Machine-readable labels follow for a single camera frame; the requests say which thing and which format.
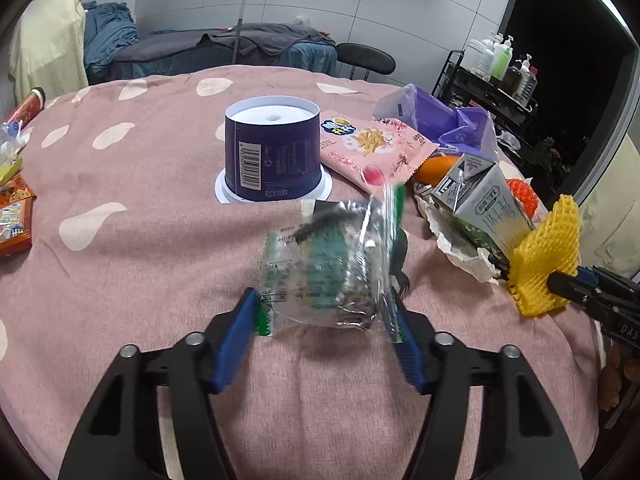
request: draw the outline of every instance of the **screw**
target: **screw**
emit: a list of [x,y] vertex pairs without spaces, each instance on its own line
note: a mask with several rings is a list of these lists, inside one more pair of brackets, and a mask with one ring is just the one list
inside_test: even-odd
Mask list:
[[138,347],[135,345],[124,345],[121,349],[120,349],[120,357],[133,357],[135,354],[138,353]]
[[436,334],[436,343],[442,346],[450,346],[453,345],[453,336],[448,332],[438,332]]
[[198,346],[204,343],[204,336],[202,332],[191,332],[185,339],[187,345]]
[[502,349],[502,353],[505,354],[509,359],[515,359],[520,357],[520,349],[514,345],[507,345]]

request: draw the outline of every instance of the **barcode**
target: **barcode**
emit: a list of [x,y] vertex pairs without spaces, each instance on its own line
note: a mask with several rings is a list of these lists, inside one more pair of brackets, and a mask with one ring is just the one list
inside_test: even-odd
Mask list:
[[260,171],[261,144],[238,142],[240,146],[240,186],[262,190],[262,172]]

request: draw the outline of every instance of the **purple container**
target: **purple container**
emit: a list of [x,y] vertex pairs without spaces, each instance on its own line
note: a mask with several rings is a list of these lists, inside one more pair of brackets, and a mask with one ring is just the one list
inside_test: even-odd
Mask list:
[[320,108],[264,96],[226,109],[225,183],[254,202],[292,200],[320,183]]

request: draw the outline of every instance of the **orange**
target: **orange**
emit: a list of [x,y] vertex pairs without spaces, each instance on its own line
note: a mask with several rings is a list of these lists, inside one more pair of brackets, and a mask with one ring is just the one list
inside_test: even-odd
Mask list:
[[453,155],[432,156],[425,160],[414,173],[414,179],[421,184],[437,186],[458,159],[458,156]]

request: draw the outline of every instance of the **pink tablecloth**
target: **pink tablecloth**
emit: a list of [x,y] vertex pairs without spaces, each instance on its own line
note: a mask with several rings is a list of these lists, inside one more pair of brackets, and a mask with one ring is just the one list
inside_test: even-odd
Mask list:
[[[299,212],[297,203],[216,201],[225,109],[290,94],[368,118],[393,90],[287,68],[224,67],[93,87],[33,121],[24,174],[38,193],[34,245],[0,264],[8,339],[0,404],[51,478],[118,348],[170,346],[232,308],[258,282],[267,232]],[[331,200],[360,193],[334,183]],[[475,282],[438,252],[411,201],[404,228],[408,308],[477,348],[518,345],[584,462],[597,434],[590,321],[572,309],[523,319],[503,288]],[[357,480],[402,477],[427,399],[404,382],[381,338],[300,327],[257,339],[213,402],[239,478]],[[474,392],[459,478],[472,468],[479,410]]]

